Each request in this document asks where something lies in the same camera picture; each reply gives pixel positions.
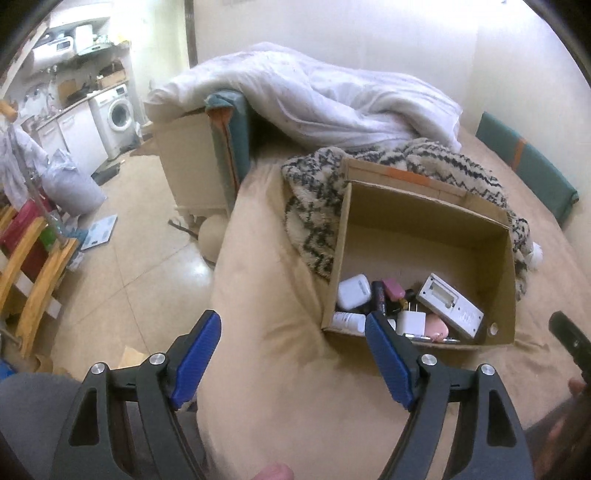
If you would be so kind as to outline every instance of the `open cardboard box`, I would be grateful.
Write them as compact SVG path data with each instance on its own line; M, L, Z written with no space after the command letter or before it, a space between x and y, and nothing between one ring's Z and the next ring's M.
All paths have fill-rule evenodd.
M458 190L465 198L466 192ZM500 221L437 197L352 180L343 199L323 330L355 335L333 330L330 323L339 282L359 273L369 281L394 277L403 288L415 290L435 273L484 312L473 343L462 339L460 345L423 346L477 349L515 339L512 244L507 225Z

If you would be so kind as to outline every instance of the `red bag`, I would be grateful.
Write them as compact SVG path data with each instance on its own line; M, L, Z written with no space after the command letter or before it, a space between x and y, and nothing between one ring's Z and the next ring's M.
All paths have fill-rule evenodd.
M47 211L51 211L49 201L46 198L43 198L43 196L41 196L41 201ZM0 237L0 245L8 250L10 254L13 253L31 222L38 216L41 216L41 212L39 212L35 201L33 201L33 199L28 199ZM22 263L21 270L31 281L34 282L46 260L47 251L43 247L41 241L37 240L33 244L25 261Z

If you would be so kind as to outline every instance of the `white duvet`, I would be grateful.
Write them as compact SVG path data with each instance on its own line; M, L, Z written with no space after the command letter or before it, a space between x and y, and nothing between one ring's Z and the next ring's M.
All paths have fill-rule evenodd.
M330 65L259 43L208 60L150 92L149 119L171 121L211 93L239 90L261 116L306 147L395 148L417 137L459 151L461 107L410 75Z

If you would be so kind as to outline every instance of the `white charger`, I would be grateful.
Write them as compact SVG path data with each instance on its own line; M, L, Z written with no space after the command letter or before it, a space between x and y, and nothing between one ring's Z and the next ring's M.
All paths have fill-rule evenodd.
M362 273L339 283L336 303L344 311L353 310L371 300L369 281Z
M427 315L424 312L411 310L403 310L398 312L396 318L396 333L404 335L410 333L411 335L424 336L425 335L425 319Z

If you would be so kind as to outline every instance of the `gray pants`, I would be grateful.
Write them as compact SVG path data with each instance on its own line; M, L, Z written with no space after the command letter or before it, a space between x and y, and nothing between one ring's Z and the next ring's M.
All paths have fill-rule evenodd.
M17 374L0 382L0 436L34 480L48 480L70 405L80 382L62 375ZM142 428L138 404L127 404L141 479L159 480ZM194 413L178 412L178 422L199 463L204 450ZM5 458L0 455L0 462Z

